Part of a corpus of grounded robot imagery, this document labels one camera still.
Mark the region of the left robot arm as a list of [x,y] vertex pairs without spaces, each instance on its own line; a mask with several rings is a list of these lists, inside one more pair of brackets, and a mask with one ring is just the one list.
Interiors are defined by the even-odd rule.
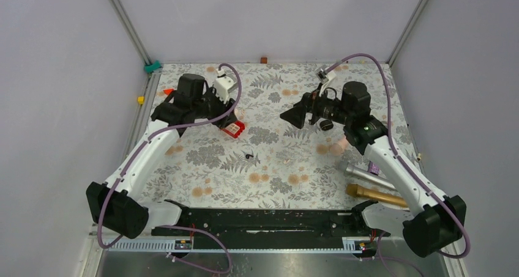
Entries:
[[176,235],[184,234],[190,219],[180,204],[170,201],[138,200],[160,157],[188,128],[212,124],[223,130],[235,123],[239,101],[232,91],[242,92],[239,78],[218,70],[212,86],[197,74],[181,75],[178,84],[151,114],[151,120],[128,157],[103,183],[92,182],[86,197],[93,222],[133,239],[146,229],[167,226]]

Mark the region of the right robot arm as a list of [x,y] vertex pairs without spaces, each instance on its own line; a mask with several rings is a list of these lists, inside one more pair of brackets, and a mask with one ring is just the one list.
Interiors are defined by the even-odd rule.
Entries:
[[426,257],[466,234],[463,227],[466,204],[435,187],[411,162],[399,155],[386,126],[371,114],[371,96],[365,84],[350,81],[341,98],[331,99],[321,88],[305,93],[280,118],[296,128],[328,119],[343,125],[346,140],[361,155],[374,162],[405,200],[407,209],[377,200],[351,218],[352,230],[367,235],[373,229],[403,238],[411,251]]

